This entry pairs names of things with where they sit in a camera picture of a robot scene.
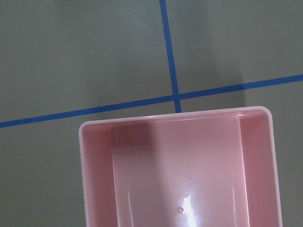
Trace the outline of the pink plastic bin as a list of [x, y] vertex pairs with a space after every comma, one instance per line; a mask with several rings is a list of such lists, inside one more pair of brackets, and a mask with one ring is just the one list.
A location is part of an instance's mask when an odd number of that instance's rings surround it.
[[262, 106], [89, 121], [79, 128], [89, 227], [280, 227]]

